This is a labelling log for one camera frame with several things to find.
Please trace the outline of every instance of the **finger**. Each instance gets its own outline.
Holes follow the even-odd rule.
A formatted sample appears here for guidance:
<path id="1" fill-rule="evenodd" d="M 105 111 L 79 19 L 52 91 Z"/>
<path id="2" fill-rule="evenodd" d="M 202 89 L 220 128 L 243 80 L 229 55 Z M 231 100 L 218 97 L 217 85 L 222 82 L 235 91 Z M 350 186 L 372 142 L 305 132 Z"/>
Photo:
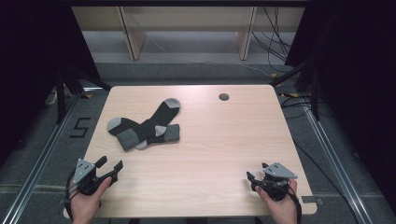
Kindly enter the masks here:
<path id="1" fill-rule="evenodd" d="M 268 195 L 267 192 L 265 192 L 265 190 L 260 189 L 259 186 L 256 186 L 256 188 L 254 188 L 256 190 L 256 192 L 260 195 L 260 197 L 267 203 L 271 201 L 270 196 Z"/>
<path id="2" fill-rule="evenodd" d="M 294 191 L 297 192 L 297 181 L 295 179 L 290 178 L 289 179 L 289 186 L 290 188 Z"/>
<path id="3" fill-rule="evenodd" d="M 110 186 L 110 183 L 111 183 L 111 177 L 109 176 L 100 184 L 99 188 L 96 190 L 93 196 L 97 199 L 100 199 L 103 193 L 105 193 L 106 189 L 108 189 L 108 187 Z"/>

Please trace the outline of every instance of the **wrist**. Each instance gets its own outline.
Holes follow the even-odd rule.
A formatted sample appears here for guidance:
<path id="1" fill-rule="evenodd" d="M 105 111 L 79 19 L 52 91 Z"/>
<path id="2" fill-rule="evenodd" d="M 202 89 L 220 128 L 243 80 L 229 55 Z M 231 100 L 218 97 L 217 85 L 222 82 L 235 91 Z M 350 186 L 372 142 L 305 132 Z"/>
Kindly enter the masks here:
<path id="1" fill-rule="evenodd" d="M 77 219 L 75 219 L 75 220 L 73 220 L 73 224 L 91 224 L 91 222 L 88 221 L 88 220 L 77 220 Z"/>

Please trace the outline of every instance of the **sock toe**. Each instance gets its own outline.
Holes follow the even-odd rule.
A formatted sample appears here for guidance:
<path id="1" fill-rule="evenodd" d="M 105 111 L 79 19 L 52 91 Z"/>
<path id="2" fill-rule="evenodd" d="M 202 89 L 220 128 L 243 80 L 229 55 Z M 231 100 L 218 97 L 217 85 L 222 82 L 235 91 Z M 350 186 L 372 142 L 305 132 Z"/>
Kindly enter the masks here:
<path id="1" fill-rule="evenodd" d="M 108 123 L 107 123 L 107 131 L 111 132 L 114 128 L 118 127 L 121 124 L 121 118 L 114 118 L 111 119 Z"/>
<path id="2" fill-rule="evenodd" d="M 180 101 L 175 98 L 166 99 L 166 100 L 164 100 L 164 102 L 166 102 L 166 104 L 169 106 L 169 108 L 180 107 Z"/>

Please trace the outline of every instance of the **black strap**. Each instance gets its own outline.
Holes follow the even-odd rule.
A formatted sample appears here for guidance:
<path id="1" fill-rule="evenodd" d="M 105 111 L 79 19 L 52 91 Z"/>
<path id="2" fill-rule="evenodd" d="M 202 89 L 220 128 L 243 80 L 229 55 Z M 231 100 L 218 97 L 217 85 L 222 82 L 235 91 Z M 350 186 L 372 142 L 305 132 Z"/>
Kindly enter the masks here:
<path id="1" fill-rule="evenodd" d="M 302 212 L 303 209 L 301 208 L 300 202 L 298 201 L 298 198 L 295 194 L 290 194 L 288 192 L 289 196 L 291 197 L 291 199 L 294 201 L 294 204 L 296 205 L 297 208 L 297 223 L 300 224 L 301 223 L 301 217 L 302 217 Z"/>
<path id="2" fill-rule="evenodd" d="M 73 221 L 73 214 L 72 214 L 72 207 L 71 207 L 72 199 L 69 199 L 69 197 L 70 197 L 69 185 L 70 185 L 70 181 L 71 181 L 72 177 L 74 176 L 75 172 L 76 172 L 76 168 L 73 169 L 73 171 L 70 173 L 69 177 L 67 177 L 66 188 L 65 188 L 65 192 L 64 192 L 64 208 L 66 209 L 67 215 L 69 215 L 70 220 L 72 220 L 72 221 Z"/>

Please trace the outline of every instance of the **floor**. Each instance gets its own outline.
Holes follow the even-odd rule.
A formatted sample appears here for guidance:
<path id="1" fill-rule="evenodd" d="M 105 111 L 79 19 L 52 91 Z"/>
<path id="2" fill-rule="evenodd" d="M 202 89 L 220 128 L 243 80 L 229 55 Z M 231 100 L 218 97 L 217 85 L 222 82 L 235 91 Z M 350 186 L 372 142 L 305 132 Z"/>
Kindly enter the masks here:
<path id="1" fill-rule="evenodd" d="M 280 76 L 290 70 L 255 39 L 250 42 L 247 60 L 240 61 L 232 33 L 149 33 L 138 61 L 131 61 L 121 32 L 85 32 L 84 36 L 102 80 L 110 85 L 268 84 L 272 75 Z M 256 36 L 267 45 L 271 42 L 263 34 Z M 291 44 L 293 34 L 281 37 Z M 278 44 L 273 42 L 271 46 L 282 52 Z M 375 182 L 354 156 L 354 149 L 336 115 L 326 105 L 325 96 L 320 98 L 320 121 L 316 121 L 310 111 L 309 97 L 288 96 L 295 93 L 295 80 L 296 77 L 282 83 L 276 92 L 281 105 L 287 101 L 283 113 L 318 205 L 314 215 L 303 216 L 303 223 L 353 223 L 356 222 L 353 214 L 359 223 L 396 223 Z M 51 104 L 54 99 L 51 94 L 48 107 L 25 135 L 26 147 L 14 150 L 1 167 L 0 218 L 3 220 L 70 223 L 62 208 L 65 180 L 77 159 L 84 157 L 108 95 L 89 82 L 81 83 L 87 92 L 66 99 L 69 107 L 64 123 L 55 123 L 57 108 Z M 87 132 L 76 127 L 87 127 Z M 345 198 L 337 189 L 344 192 Z M 274 223 L 270 217 L 261 220 Z M 94 221 L 110 222 L 128 223 L 128 219 Z M 145 222 L 177 223 L 179 219 Z"/>

